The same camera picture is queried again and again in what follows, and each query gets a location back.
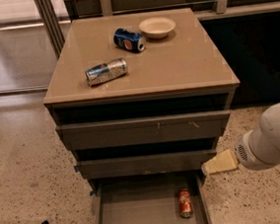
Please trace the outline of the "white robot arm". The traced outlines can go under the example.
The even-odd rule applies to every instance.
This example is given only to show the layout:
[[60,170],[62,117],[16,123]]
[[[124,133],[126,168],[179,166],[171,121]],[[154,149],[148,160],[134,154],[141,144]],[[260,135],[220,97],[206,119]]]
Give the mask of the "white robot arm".
[[280,104],[266,109],[259,125],[227,149],[202,165],[205,176],[235,171],[239,165],[250,170],[266,170],[280,164]]

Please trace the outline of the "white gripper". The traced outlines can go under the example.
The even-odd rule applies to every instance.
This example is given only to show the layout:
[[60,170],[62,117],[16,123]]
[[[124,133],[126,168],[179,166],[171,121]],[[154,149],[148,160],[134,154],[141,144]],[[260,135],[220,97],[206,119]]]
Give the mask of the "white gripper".
[[235,171],[239,167],[238,161],[245,168],[253,171],[272,168],[273,164],[268,162],[272,148],[269,138],[269,134],[261,129],[248,131],[237,141],[235,152],[226,149],[206,161],[202,165],[203,174],[208,176]]

